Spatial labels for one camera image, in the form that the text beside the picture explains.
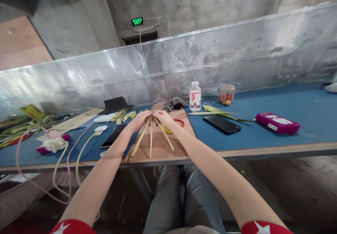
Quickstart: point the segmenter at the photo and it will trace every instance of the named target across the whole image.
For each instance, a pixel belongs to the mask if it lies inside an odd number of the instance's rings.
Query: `bottle label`
[[[201,107],[201,92],[190,92],[190,108],[199,109]]]

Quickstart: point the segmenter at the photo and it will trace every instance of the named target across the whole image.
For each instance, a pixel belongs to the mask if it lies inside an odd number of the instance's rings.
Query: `green exit sign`
[[[141,18],[131,19],[131,23],[132,23],[132,26],[144,24],[144,18],[141,17]]]

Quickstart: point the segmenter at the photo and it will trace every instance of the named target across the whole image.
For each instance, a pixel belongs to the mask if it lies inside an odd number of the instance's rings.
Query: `yellow rubber band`
[[[168,133],[168,134],[173,134],[173,132],[166,130],[166,129],[164,128],[164,125],[161,125],[161,127],[163,128],[163,130],[164,130],[166,133]]]

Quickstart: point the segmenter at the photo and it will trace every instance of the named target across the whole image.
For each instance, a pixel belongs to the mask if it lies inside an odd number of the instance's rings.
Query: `table leg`
[[[140,167],[130,167],[129,168],[130,173],[132,177],[134,178],[134,181],[136,182],[140,192],[144,196],[145,200],[151,204],[153,195],[151,193],[150,187],[146,181],[146,178],[144,176],[144,173]]]

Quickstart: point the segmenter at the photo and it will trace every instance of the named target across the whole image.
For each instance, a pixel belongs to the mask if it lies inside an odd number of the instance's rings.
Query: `red sleeve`
[[[95,234],[95,232],[86,223],[70,219],[58,223],[50,234]]]
[[[253,221],[245,223],[241,228],[242,234],[293,234],[290,230],[274,223]]]

